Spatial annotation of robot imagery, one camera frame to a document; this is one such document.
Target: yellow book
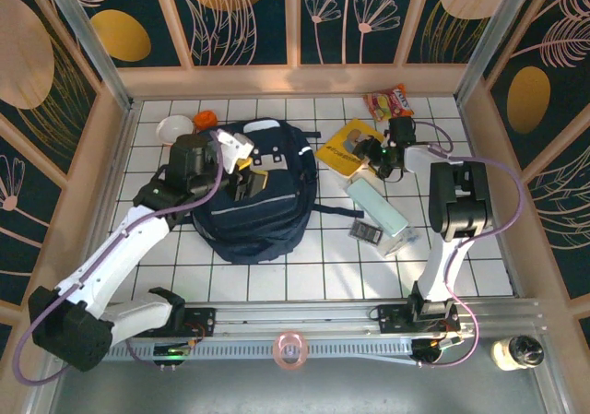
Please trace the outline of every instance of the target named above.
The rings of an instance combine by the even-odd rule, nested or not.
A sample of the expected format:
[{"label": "yellow book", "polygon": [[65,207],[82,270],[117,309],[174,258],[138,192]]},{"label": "yellow book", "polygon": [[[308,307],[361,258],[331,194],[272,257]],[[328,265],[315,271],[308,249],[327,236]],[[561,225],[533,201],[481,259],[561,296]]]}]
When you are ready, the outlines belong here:
[{"label": "yellow book", "polygon": [[362,165],[362,160],[354,156],[352,150],[369,136],[375,136],[379,142],[384,141],[384,135],[377,130],[359,119],[353,119],[318,149],[315,157],[332,170],[350,177]]}]

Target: backpack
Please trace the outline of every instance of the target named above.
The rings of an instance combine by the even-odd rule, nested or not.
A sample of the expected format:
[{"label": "backpack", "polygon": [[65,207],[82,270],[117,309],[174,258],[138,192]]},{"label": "backpack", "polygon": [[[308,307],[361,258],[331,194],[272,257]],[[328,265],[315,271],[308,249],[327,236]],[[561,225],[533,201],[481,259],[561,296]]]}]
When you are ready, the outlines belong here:
[{"label": "backpack", "polygon": [[362,217],[362,211],[315,204],[318,174],[308,137],[271,118],[215,127],[254,143],[252,168],[268,172],[260,193],[236,201],[219,190],[192,212],[196,230],[225,261],[251,265],[287,254],[301,242],[312,210]]}]

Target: snack bag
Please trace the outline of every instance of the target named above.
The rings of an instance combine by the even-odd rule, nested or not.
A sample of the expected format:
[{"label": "snack bag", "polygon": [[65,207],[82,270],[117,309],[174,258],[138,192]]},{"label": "snack bag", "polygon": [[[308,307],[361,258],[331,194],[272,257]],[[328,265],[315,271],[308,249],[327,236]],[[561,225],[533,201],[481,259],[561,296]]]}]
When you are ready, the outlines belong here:
[{"label": "snack bag", "polygon": [[399,84],[392,89],[365,94],[362,98],[365,100],[372,117],[378,122],[414,114],[412,109],[409,108],[409,103],[407,103],[404,84]]}]

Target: orange object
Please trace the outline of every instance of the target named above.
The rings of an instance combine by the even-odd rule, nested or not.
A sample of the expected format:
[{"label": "orange object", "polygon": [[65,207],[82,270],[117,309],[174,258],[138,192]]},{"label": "orange object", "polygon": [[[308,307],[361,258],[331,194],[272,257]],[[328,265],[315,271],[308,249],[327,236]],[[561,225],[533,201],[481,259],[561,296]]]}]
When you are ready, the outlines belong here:
[{"label": "orange object", "polygon": [[215,115],[214,112],[210,110],[205,110],[204,112],[198,113],[193,119],[193,122],[195,123],[197,130],[203,131],[211,126],[217,125],[218,117]]}]

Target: small package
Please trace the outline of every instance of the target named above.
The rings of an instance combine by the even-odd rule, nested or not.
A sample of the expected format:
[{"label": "small package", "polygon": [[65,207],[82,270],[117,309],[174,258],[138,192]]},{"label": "small package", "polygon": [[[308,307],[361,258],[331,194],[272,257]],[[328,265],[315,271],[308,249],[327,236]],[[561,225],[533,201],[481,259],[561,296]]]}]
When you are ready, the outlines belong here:
[{"label": "small package", "polygon": [[395,237],[383,239],[377,251],[384,259],[391,259],[397,254],[414,245],[420,238],[420,235],[413,227],[406,227]]},{"label": "small package", "polygon": [[373,227],[368,223],[355,219],[348,235],[359,241],[377,246],[381,240],[381,236],[384,235],[384,231],[381,228]]},{"label": "small package", "polygon": [[409,108],[409,103],[407,103],[404,84],[399,84],[392,89],[365,94],[362,98],[365,100],[372,117],[378,122],[388,121],[395,117],[411,117],[414,115],[412,109]]}]

